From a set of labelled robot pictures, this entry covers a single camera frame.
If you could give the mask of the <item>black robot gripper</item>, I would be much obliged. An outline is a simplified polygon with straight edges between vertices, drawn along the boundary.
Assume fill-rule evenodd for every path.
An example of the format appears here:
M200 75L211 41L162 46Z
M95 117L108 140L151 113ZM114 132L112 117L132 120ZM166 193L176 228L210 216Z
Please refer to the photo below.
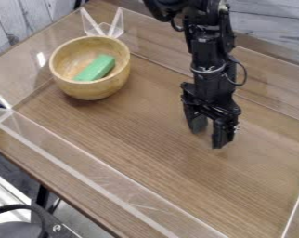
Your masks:
M235 138L242 109L234 100L238 83L238 63L191 63L194 82L182 84L182 101L190 130L199 134L214 121L212 148L222 149Z

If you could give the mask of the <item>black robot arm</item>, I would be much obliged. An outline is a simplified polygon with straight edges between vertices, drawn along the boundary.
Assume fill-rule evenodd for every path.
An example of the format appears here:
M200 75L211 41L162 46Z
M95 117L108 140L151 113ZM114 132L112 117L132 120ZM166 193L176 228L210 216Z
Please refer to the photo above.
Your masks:
M152 16L184 33L194 81L182 83L191 132L214 127L212 147L234 141L242 109L234 101L241 62L231 55L237 35L227 0L143 0Z

